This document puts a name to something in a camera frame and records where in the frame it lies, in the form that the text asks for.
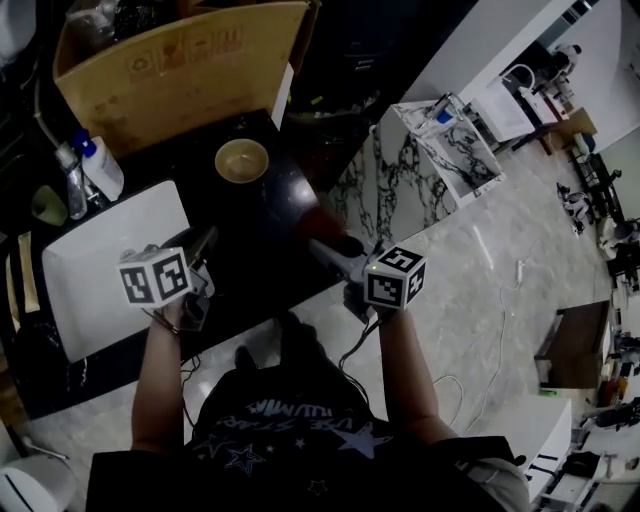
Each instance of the black t-shirt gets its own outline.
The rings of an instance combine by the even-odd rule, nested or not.
[[[194,438],[175,459],[135,451],[96,455],[87,510],[269,503],[526,510],[524,479],[503,439],[428,447],[361,403],[350,407],[343,396],[318,400],[317,391],[287,389],[288,380],[270,370],[249,382],[223,378],[214,395],[224,393],[226,402],[208,400]]]

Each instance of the plastic bottle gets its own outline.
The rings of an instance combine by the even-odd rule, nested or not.
[[[80,130],[73,145],[82,150],[82,169],[91,182],[109,201],[115,201],[124,187],[124,174],[101,137],[89,138],[87,130]]]
[[[67,177],[67,202],[69,215],[73,220],[81,219],[87,213],[87,198],[82,186],[82,169],[75,153],[65,142],[56,150],[60,168]]]

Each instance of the marble floor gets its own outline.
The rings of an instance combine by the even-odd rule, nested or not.
[[[499,160],[507,174],[505,182],[403,244],[428,256],[424,291],[411,311],[434,379],[454,375],[464,386],[462,408],[452,425],[461,434],[479,414],[498,365],[503,325],[500,287],[514,286],[517,261],[525,260],[520,289],[503,292],[507,315],[502,368],[482,419],[468,435],[481,432],[503,405],[536,392],[533,355],[556,309],[606,300],[611,289],[594,243],[595,230],[587,229],[577,238],[556,196],[557,181],[578,186],[569,165],[562,158],[547,157],[537,145],[505,153]],[[334,361],[362,330],[341,300],[338,285],[295,308],[303,321],[317,327]],[[277,364],[278,332],[272,321],[206,351],[202,367],[185,389],[194,419],[205,396],[232,367],[234,351],[241,344],[260,364]],[[347,362],[346,370],[367,389],[373,412],[386,417],[376,333]],[[93,454],[130,447],[134,392],[131,384],[25,427],[36,443],[71,457],[78,481],[72,510],[84,510]],[[441,414],[450,422],[460,391],[445,379],[437,392]],[[189,436],[190,429],[185,430]]]

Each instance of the brown cabinet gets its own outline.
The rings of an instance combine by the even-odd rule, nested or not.
[[[534,358],[542,387],[599,386],[609,308],[603,301],[558,311],[555,333]]]

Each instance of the white cabinet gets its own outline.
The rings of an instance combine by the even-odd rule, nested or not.
[[[571,400],[525,395],[500,411],[480,434],[504,436],[514,457],[524,455],[520,468],[529,480],[532,502],[549,484],[551,475],[564,461],[571,443]]]

